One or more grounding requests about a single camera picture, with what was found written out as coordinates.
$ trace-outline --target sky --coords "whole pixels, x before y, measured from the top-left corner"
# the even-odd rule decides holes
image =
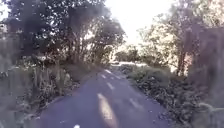
[[[127,34],[127,42],[140,41],[136,30],[149,26],[157,14],[168,11],[174,0],[107,0],[106,6],[110,8],[112,16],[116,18]],[[6,18],[9,11],[6,5],[0,4],[0,21]]]
[[[8,8],[6,5],[1,4],[2,0],[0,0],[0,12],[3,11],[3,15],[0,15],[0,21],[6,17],[8,17]]]

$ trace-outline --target tree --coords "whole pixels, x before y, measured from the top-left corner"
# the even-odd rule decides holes
[[[124,31],[111,18],[104,0],[10,0],[5,23],[20,37],[20,56],[66,51],[67,59],[83,61],[92,52],[122,42]]]

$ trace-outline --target road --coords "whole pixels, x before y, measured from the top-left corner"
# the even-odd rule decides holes
[[[50,104],[37,122],[40,128],[169,128],[159,118],[163,112],[120,72],[103,70],[72,96]]]

